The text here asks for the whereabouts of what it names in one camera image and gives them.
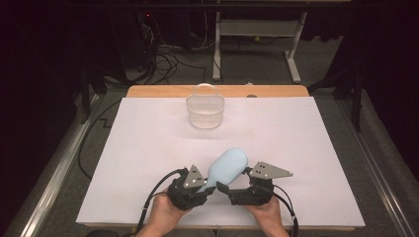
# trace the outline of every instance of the white table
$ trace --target white table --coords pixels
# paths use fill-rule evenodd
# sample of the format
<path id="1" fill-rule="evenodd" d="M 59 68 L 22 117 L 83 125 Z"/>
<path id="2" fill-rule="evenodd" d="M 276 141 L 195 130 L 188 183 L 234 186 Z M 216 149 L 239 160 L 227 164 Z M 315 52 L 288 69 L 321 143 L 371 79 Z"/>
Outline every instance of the white table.
<path id="1" fill-rule="evenodd" d="M 212 161 L 231 147 L 245 151 L 249 167 L 264 161 L 293 172 L 274 184 L 290 195 L 301 229 L 365 226 L 310 97 L 225 98 L 223 122 L 214 130 L 198 130 L 188 123 L 185 98 L 123 99 L 77 222 L 136 225 L 147 196 L 163 176 L 195 164 L 206 177 Z M 247 187 L 246 176 L 230 185 Z M 293 226 L 284 206 L 282 212 L 284 224 Z M 257 228 L 257 224 L 244 207 L 231 205 L 226 195 L 215 191 L 178 227 Z"/>

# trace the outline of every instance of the blue squeeze toy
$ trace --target blue squeeze toy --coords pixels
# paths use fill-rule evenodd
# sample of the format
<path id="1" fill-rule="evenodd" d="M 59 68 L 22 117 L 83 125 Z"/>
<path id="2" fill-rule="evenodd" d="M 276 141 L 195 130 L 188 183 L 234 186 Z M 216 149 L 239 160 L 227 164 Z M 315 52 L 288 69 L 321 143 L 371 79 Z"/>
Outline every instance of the blue squeeze toy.
<path id="1" fill-rule="evenodd" d="M 244 151 L 238 148 L 228 149 L 209 166 L 207 183 L 198 190 L 198 193 L 216 187 L 216 182 L 228 186 L 246 167 L 247 156 Z"/>

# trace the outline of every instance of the black cable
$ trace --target black cable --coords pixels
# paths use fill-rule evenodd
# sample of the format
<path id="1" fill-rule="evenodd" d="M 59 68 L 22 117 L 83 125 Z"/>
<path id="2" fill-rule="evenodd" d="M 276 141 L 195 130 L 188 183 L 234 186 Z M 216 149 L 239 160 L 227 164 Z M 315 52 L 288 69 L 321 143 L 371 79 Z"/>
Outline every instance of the black cable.
<path id="1" fill-rule="evenodd" d="M 279 199 L 287 207 L 288 211 L 290 212 L 291 218 L 293 220 L 293 237 L 297 237 L 298 236 L 298 220 L 296 219 L 296 215 L 293 212 L 293 208 L 281 196 L 275 194 L 274 192 L 271 192 L 270 190 L 268 190 L 268 189 L 266 189 L 264 187 L 258 187 L 258 188 L 260 190 L 264 191 L 264 192 L 267 192 L 269 194 L 272 194 L 275 198 Z"/>
<path id="2" fill-rule="evenodd" d="M 177 63 L 176 63 L 176 62 L 173 62 L 173 61 L 171 61 L 171 60 L 169 60 L 169 58 L 167 58 L 167 57 L 166 57 L 166 56 L 164 56 L 164 55 L 159 55 L 159 56 L 166 58 L 166 61 L 169 63 L 170 67 L 169 67 L 168 69 L 164 69 L 164 70 L 166 70 L 166 74 L 164 74 L 162 78 L 160 78 L 160 79 L 158 79 L 157 81 L 153 82 L 153 83 L 152 83 L 152 85 L 156 85 L 156 84 L 160 83 L 161 81 L 166 81 L 166 82 L 167 82 L 167 84 L 169 85 L 170 83 L 169 83 L 169 81 L 168 81 L 167 79 L 168 79 L 169 77 L 173 76 L 173 75 L 176 73 L 176 71 L 177 71 Z M 172 71 L 172 69 L 173 69 L 173 68 L 175 68 L 174 72 L 173 72 L 172 74 L 168 75 L 168 74 Z"/>
<path id="3" fill-rule="evenodd" d="M 79 166 L 79 168 L 80 168 L 80 170 L 81 170 L 81 172 L 89 179 L 89 180 L 92 180 L 92 176 L 90 176 L 89 174 L 87 174 L 87 172 L 84 170 L 84 168 L 83 168 L 83 166 L 81 165 L 81 152 L 82 152 L 82 150 L 83 150 L 83 147 L 84 147 L 84 143 L 86 142 L 86 138 L 88 137 L 88 135 L 89 135 L 89 133 L 90 133 L 90 130 L 92 129 L 92 127 L 96 124 L 96 122 L 101 118 L 101 116 L 104 114 L 104 113 L 106 113 L 108 110 L 110 110 L 114 105 L 117 105 L 117 104 L 119 104 L 121 102 L 121 100 L 118 100 L 118 101 L 116 101 L 116 102 L 114 102 L 113 104 L 111 104 L 110 106 L 108 106 L 104 111 L 102 111 L 99 115 L 98 115 L 98 117 L 92 122 L 92 124 L 89 126 L 89 128 L 87 129 L 87 131 L 86 131 L 86 134 L 84 135 L 84 137 L 83 137 L 83 139 L 81 140 L 81 142 L 80 142 L 80 148 L 79 148 L 79 151 L 78 151 L 78 155 L 77 155 L 77 163 L 78 163 L 78 166 Z"/>
<path id="4" fill-rule="evenodd" d="M 154 74 L 155 74 L 155 71 L 156 70 L 158 70 L 158 68 L 157 68 L 157 63 L 156 63 L 156 53 L 154 52 L 154 55 L 153 55 L 153 59 L 151 60 L 151 64 L 153 65 L 153 67 L 154 67 L 154 70 L 153 70 L 153 74 L 152 75 L 150 75 L 148 78 L 147 78 L 147 80 L 144 82 L 144 85 L 149 85 L 150 84 L 150 82 L 151 82 L 151 80 L 153 79 L 153 77 L 154 77 Z"/>
<path id="5" fill-rule="evenodd" d="M 173 57 L 178 61 L 179 64 L 182 64 L 184 66 L 191 67 L 191 68 L 203 69 L 204 70 L 203 82 L 204 82 L 204 80 L 206 78 L 206 72 L 207 72 L 206 67 L 204 67 L 204 66 L 193 66 L 193 65 L 189 65 L 189 64 L 186 64 L 186 63 L 182 62 L 181 60 L 179 60 L 179 58 L 176 57 L 175 50 L 173 50 Z"/>
<path id="6" fill-rule="evenodd" d="M 135 79 L 133 79 L 132 81 L 134 82 L 140 82 L 143 81 L 147 78 L 149 78 L 150 76 L 152 77 L 154 75 L 155 69 L 156 67 L 154 66 L 154 64 L 151 62 L 150 65 L 148 67 L 146 67 L 146 71 L 143 72 L 141 75 L 137 76 Z"/>
<path id="7" fill-rule="evenodd" d="M 201 37 L 191 38 L 191 50 L 204 50 L 215 45 L 214 39 L 203 39 Z"/>
<path id="8" fill-rule="evenodd" d="M 159 71 L 169 71 L 170 72 L 173 68 L 175 68 L 175 72 L 176 72 L 178 62 L 170 60 L 165 54 L 157 54 L 157 56 L 160 56 L 160 57 L 163 57 L 164 59 L 166 59 L 166 60 L 160 60 L 160 61 L 156 62 L 157 65 L 162 63 L 162 62 L 167 62 L 169 64 L 169 68 L 167 68 L 167 69 L 166 68 L 157 68 L 158 72 Z"/>
<path id="9" fill-rule="evenodd" d="M 163 179 L 161 179 L 159 181 L 159 183 L 157 183 L 157 185 L 154 187 L 154 189 L 151 191 L 150 195 L 148 196 L 147 200 L 145 201 L 145 204 L 142 208 L 142 214 L 141 217 L 139 218 L 138 224 L 136 225 L 135 228 L 135 234 L 137 234 L 141 228 L 142 228 L 142 224 L 144 223 L 144 219 L 145 219 L 145 215 L 147 213 L 148 210 L 148 206 L 150 205 L 151 199 L 154 197 L 154 193 L 156 192 L 156 190 L 160 187 L 161 184 L 163 184 L 164 181 L 166 181 L 169 177 L 175 175 L 175 174 L 181 174 L 181 172 L 183 171 L 183 169 L 178 169 L 178 170 L 174 170 L 172 172 L 170 172 L 169 174 L 167 174 L 165 177 L 163 177 Z"/>
<path id="10" fill-rule="evenodd" d="M 152 197 L 154 198 L 154 197 L 159 196 L 159 195 L 167 195 L 167 192 L 160 192 L 160 193 L 154 194 Z M 137 233 L 138 232 L 128 233 L 128 234 L 123 235 L 123 237 L 128 237 L 128 236 L 131 236 L 131 235 L 135 235 Z"/>
<path id="11" fill-rule="evenodd" d="M 298 220 L 296 219 L 295 213 L 293 212 L 293 209 L 290 207 L 290 205 L 287 203 L 287 201 L 285 199 L 283 199 L 281 196 L 273 193 L 273 195 L 278 198 L 280 201 L 283 202 L 283 204 L 287 207 L 287 209 L 289 210 L 290 214 L 291 214 L 291 218 L 293 220 L 293 237 L 297 237 L 298 236 Z"/>
<path id="12" fill-rule="evenodd" d="M 285 191 L 285 190 L 283 190 L 283 189 L 281 189 L 279 186 L 277 186 L 277 185 L 274 185 L 275 187 L 277 187 L 278 189 L 280 189 L 286 196 L 287 196 L 287 198 L 288 198 L 288 200 L 289 200 L 289 202 L 290 202 L 290 206 L 291 206 L 291 209 L 293 210 L 293 203 L 291 202 L 291 199 L 290 199 L 290 196 L 288 196 L 288 194 L 287 194 L 287 192 Z"/>

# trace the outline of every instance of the metal frame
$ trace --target metal frame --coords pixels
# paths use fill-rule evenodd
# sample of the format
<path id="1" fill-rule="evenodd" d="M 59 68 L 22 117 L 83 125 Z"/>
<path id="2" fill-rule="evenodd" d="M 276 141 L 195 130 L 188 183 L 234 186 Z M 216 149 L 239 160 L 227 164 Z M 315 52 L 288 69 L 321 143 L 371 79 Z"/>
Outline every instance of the metal frame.
<path id="1" fill-rule="evenodd" d="M 48 185 L 42 194 L 42 197 L 40 198 L 40 201 L 35 207 L 31 218 L 29 219 L 24 231 L 22 232 L 21 237 L 31 237 L 38 235 L 43 221 L 46 219 L 46 216 L 48 215 L 49 210 L 52 208 L 59 190 L 64 183 L 64 179 L 71 166 L 71 163 L 74 160 L 74 157 L 77 154 L 80 143 L 83 140 L 88 127 L 90 126 L 92 115 L 94 112 L 96 112 L 100 102 L 102 102 L 102 99 L 95 95 L 91 102 L 93 113 L 91 113 L 83 123 L 80 123 L 76 127 L 75 134 L 71 139 L 71 143 L 64 148 L 64 154 L 62 155 L 61 160 L 55 169 L 55 172 L 53 173 Z"/>
<path id="2" fill-rule="evenodd" d="M 296 84 L 301 82 L 293 56 L 301 36 L 304 21 L 307 16 L 302 12 L 299 21 L 255 21 L 255 20 L 222 20 L 216 13 L 215 51 L 213 55 L 212 79 L 221 79 L 221 52 L 219 50 L 220 36 L 259 36 L 259 37 L 293 37 L 291 50 L 285 51 L 287 64 Z"/>
<path id="3" fill-rule="evenodd" d="M 357 132 L 357 129 L 351 125 L 351 113 L 344 101 L 336 101 L 339 110 L 344 115 L 345 120 L 351 127 L 354 137 L 356 138 L 362 152 L 364 161 L 366 162 L 366 168 L 370 173 L 370 177 L 376 185 L 377 191 L 381 196 L 382 202 L 384 203 L 391 220 L 394 223 L 401 237 L 414 237 L 416 236 L 411 228 L 406 216 L 401 209 L 399 201 L 391 190 L 388 182 L 385 180 L 384 175 L 379 168 L 379 165 L 374 157 L 373 153 L 369 149 L 367 142 L 364 140 L 362 134 Z"/>
<path id="4" fill-rule="evenodd" d="M 222 12 L 222 11 L 270 11 L 294 10 L 301 12 L 308 11 L 377 11 L 382 8 L 396 10 L 402 8 L 400 5 L 389 4 L 359 4 L 352 3 L 350 0 L 343 0 L 336 3 L 330 3 L 326 0 L 313 0 L 307 4 L 306 0 L 278 1 L 275 3 L 200 3 L 200 4 L 85 4 L 71 3 L 69 7 L 78 11 L 206 11 L 206 12 Z"/>

